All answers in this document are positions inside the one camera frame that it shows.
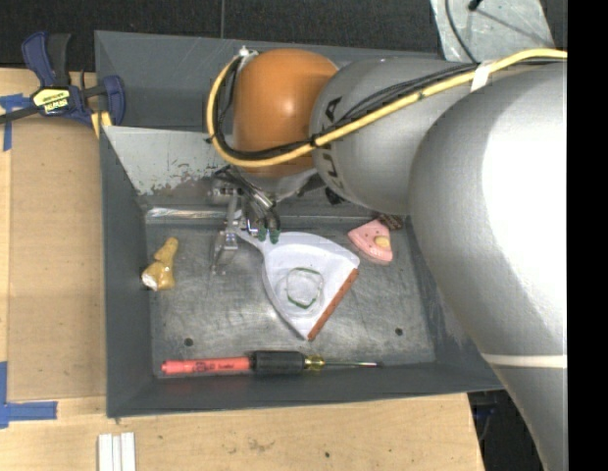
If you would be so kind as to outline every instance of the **white part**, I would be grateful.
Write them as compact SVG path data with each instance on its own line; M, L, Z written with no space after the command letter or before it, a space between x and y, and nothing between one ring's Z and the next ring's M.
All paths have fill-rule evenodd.
M135 471L136 469L134 433L121 434L121 469L122 471Z
M256 246L264 257L263 285L278 314L306 340L360 259L351 251L320 235L299 232L281 234L277 244L245 233L238 235ZM305 267L319 272L324 285L318 300L308 309L291 303L286 278L291 269Z
M97 441L98 471L135 471L134 433L99 435Z
M97 451L98 471L115 471L111 434L99 435L97 439Z
M475 90L478 90L481 87L485 87L487 85L487 81L489 80L491 63L493 63L493 60L483 61L476 69L476 71L474 72L474 80L472 80L472 87L470 88L470 92L474 92Z
M483 359L492 366L514 366L520 368L568 368L566 354L552 356L510 356L507 354L482 354Z

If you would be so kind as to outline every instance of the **wooden table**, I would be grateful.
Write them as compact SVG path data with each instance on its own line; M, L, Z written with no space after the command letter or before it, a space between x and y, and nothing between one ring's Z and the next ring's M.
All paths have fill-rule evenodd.
M29 94L36 84L35 76L28 71L0 69L0 95ZM97 436L124 432L135 434L139 470L484 469L470 406L462 393L324 406L108 419L105 395L101 392L104 383L98 377L103 370L103 326L101 321L90 318L88 321L83 312L76 312L82 302L74 294L67 294L67 291L83 289L62 287L62 291L54 294L53 285L46 286L41 279L37 287L41 301L54 300L58 306L38 312L34 318L28 306L36 303L36 294L27 295L26 282L18 278L22 275L21 267L16 263L27 255L26 250L23 253L23 246L36 242L36 238L27 236L39 236L36 233L43 230L53 238L55 225L49 222L41 200L46 200L49 193L44 189L46 183L64 182L63 176L53 175L57 168L56 171L53 166L51 170L45 169L44 152L30 149L28 158L32 163L36 159L41 161L35 170L39 180L28 181L27 194L21 188L14 190L13 186L23 180L21 174L19 180L11 178L13 159L16 167L16 157L19 157L19 169L24 168L22 148L35 141L37 134L62 144L59 138L63 136L58 134L88 129L68 121L43 120L37 116L31 119L14 124L15 148L10 152L2 149L4 128L0 127L0 361L8 360L9 376L14 377L9 396L12 393L17 399L40 399L40 393L47 393L59 401L58 419L13 422L8 429L0 430L0 470L96 469ZM64 155L56 151L53 159L71 159L76 152L72 150ZM39 193L36 193L37 187L40 187ZM19 201L11 201L11 193L13 199L20 197ZM96 194L96 190L87 193ZM62 194L52 199L54 207L65 200ZM29 216L24 216L25 210L13 209L11 222L11 209L25 208L24 201L26 208L30 208L26 211ZM80 217L67 221L83 224ZM78 235L79 231L74 231L74 236ZM21 250L11 245L10 238L14 236L20 239ZM53 242L62 242L62 237ZM84 239L73 238L73 242L80 249L92 249ZM40 256L33 251L32 248L32 256ZM51 251L43 255L47 259L39 265L39 271L62 263L75 265L66 263L71 253L64 253L62 249ZM28 266L27 270L35 272L36 265ZM34 272L31 273L35 279L38 276ZM60 327L74 332L61 333ZM83 336L89 334L94 339L83 345ZM80 354L83 361L85 351L93 354L94 367L84 374L83 365L76 362L72 354ZM43 365L39 358L52 356L55 361L49 368L55 371L47 374L44 368L33 367ZM84 364L88 364L88 358L85 359Z

